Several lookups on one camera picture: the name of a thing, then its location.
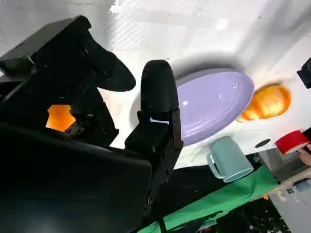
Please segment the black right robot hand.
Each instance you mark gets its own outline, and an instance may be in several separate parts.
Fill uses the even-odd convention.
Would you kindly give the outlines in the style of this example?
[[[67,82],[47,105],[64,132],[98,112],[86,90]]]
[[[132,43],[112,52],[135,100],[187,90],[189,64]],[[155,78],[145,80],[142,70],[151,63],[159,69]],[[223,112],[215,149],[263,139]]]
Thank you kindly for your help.
[[[45,25],[0,59],[0,230],[131,233],[156,213],[156,196],[183,148],[170,64],[141,78],[138,125],[119,134],[99,89],[136,85],[99,45],[85,16]]]

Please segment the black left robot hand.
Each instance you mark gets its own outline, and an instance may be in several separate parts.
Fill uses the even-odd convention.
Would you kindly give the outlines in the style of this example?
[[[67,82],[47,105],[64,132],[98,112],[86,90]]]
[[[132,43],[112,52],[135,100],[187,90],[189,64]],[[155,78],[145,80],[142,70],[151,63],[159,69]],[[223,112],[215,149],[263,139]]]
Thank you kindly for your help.
[[[297,71],[300,80],[303,82],[307,89],[311,88],[311,58]]]

